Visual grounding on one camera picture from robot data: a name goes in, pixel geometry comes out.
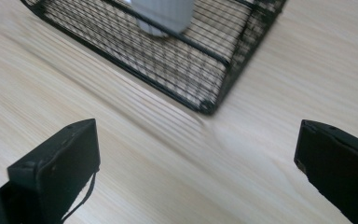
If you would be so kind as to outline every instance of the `wire cage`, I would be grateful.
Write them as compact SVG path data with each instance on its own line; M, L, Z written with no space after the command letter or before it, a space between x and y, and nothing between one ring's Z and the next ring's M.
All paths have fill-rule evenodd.
M222 103L285 0L196 0L182 33L121 0L21 0L71 36L188 108L212 115ZM139 28L146 22L167 37Z

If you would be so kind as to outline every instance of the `white container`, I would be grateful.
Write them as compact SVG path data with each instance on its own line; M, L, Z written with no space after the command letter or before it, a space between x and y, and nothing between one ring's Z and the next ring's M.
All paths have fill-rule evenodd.
M194 0L131 0L131 7L148 19L181 33L191 23ZM144 21L138 20L138 25L151 35L167 35Z

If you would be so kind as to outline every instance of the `light wood surface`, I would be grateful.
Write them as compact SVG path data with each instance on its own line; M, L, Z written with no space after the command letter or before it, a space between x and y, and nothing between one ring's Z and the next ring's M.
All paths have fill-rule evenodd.
M293 157L302 119L358 137L358 1L289 0L213 117L0 1L0 186L11 163L89 118L101 171L67 223L350 223Z

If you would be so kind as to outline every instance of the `wood grain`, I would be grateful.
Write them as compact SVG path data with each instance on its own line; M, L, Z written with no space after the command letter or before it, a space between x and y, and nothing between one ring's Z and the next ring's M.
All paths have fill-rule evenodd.
M12 162L88 118L102 167L67 223L350 223L293 157L302 119L358 137L358 1L289 0L211 118L0 1L0 186Z

